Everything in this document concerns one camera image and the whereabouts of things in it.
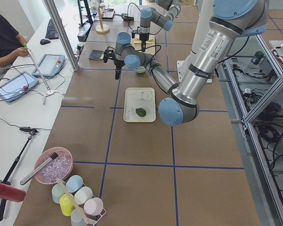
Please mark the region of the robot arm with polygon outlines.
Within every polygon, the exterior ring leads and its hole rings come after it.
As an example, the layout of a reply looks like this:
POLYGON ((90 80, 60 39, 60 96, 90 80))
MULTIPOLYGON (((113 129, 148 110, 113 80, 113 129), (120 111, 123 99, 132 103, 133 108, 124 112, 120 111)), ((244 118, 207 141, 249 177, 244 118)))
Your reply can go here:
POLYGON ((167 13, 162 15, 154 8, 142 9, 139 27, 132 33, 119 33, 115 48, 104 51, 104 61, 113 60, 116 77, 120 76, 123 66, 131 70, 141 66, 146 68, 168 95, 159 104, 160 119, 167 125, 177 126, 197 117, 197 96, 229 52, 234 40, 262 34, 266 30, 269 1, 205 0, 197 27, 203 28, 206 34, 198 50, 186 59, 186 72, 180 83, 175 82, 153 55, 144 50, 136 51, 131 45, 131 38, 135 34, 140 36, 143 43, 148 40, 151 23, 168 31, 174 18, 180 14, 180 3, 177 0, 159 0, 157 4, 167 13))
POLYGON ((155 2, 158 6, 168 12, 165 15, 162 15, 153 7, 141 9, 140 26, 131 32, 132 38, 135 38, 135 34, 139 35, 142 52, 145 52, 146 50, 146 41, 149 40, 151 22, 162 29, 169 31, 173 26, 174 18, 178 16, 181 11, 181 5, 178 0, 156 0, 155 2))

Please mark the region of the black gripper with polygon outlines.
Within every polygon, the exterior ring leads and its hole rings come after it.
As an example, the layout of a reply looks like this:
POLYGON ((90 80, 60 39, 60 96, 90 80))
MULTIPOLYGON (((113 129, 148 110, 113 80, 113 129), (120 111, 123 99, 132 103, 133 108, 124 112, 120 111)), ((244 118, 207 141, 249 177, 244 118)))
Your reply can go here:
POLYGON ((115 79, 118 80, 120 78, 121 69, 125 65, 124 61, 120 59, 120 57, 116 54, 116 51, 112 47, 107 47, 104 50, 104 63, 107 63, 108 60, 113 60, 115 65, 115 79))
POLYGON ((135 38, 135 35, 139 35, 139 39, 141 40, 141 51, 145 52, 146 50, 146 41, 149 40, 150 35, 150 27, 138 26, 136 30, 131 31, 132 38, 135 38))

